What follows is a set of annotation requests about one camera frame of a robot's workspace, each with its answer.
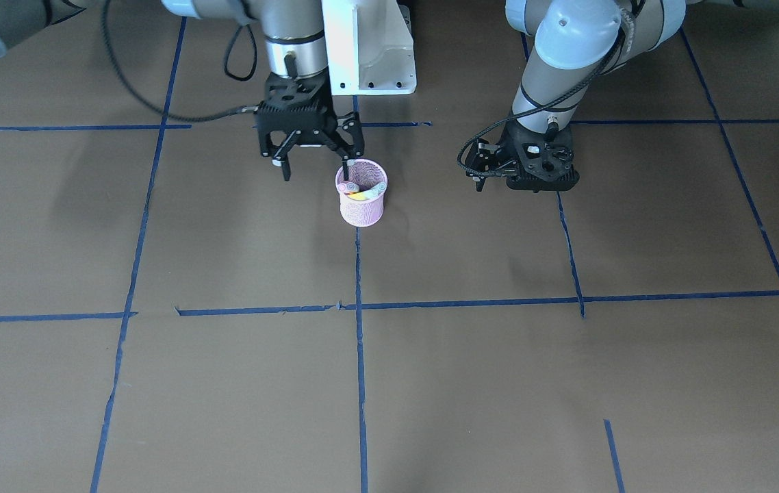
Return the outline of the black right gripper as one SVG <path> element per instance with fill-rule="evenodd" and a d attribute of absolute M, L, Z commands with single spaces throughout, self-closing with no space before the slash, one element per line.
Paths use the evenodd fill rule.
<path fill-rule="evenodd" d="M 292 177 L 288 154 L 296 144 L 324 144 L 339 154 L 344 180 L 350 179 L 350 162 L 365 153 L 359 113 L 337 119 L 328 72 L 296 80 L 271 73 L 255 124 L 261 155 L 279 166 L 284 181 Z M 272 132 L 285 134 L 280 144 L 273 142 Z"/>

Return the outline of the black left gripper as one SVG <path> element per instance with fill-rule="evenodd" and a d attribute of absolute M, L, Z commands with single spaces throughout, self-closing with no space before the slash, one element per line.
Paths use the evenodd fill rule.
<path fill-rule="evenodd" d="M 487 178 L 506 178 L 512 190 L 564 192 L 580 180 L 574 169 L 571 129 L 550 130 L 540 134 L 518 121 L 505 124 L 497 144 L 477 140 L 472 149 L 472 165 L 493 165 L 498 170 L 471 170 L 477 192 L 483 191 Z"/>

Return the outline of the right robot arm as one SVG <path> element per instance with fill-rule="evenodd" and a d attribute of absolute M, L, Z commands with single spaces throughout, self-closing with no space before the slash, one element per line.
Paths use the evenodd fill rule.
<path fill-rule="evenodd" d="M 250 32 L 258 50 L 264 42 L 270 74 L 264 100 L 256 106 L 240 106 L 206 116 L 174 114 L 143 96 L 123 74 L 109 31 L 111 1 L 0 1 L 0 58 L 37 32 L 61 24 L 86 10 L 101 13 L 101 36 L 108 62 L 120 85 L 140 105 L 168 121 L 198 124 L 228 116 L 255 116 L 260 152 L 290 176 L 288 154 L 295 146 L 322 146 L 336 152 L 343 168 L 361 158 L 364 138 L 356 112 L 341 118 L 333 109 L 329 90 L 326 34 L 318 1 L 165 1 L 164 8 L 182 18 L 235 22 L 236 33 Z"/>

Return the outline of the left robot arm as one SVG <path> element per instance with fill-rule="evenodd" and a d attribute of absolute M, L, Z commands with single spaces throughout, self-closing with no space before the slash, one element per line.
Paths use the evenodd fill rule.
<path fill-rule="evenodd" d="M 598 76 L 677 34 L 689 1 L 509 1 L 509 25 L 533 38 L 509 115 L 463 145 L 457 164 L 477 191 L 490 178 L 530 192 L 571 190 L 571 119 Z"/>

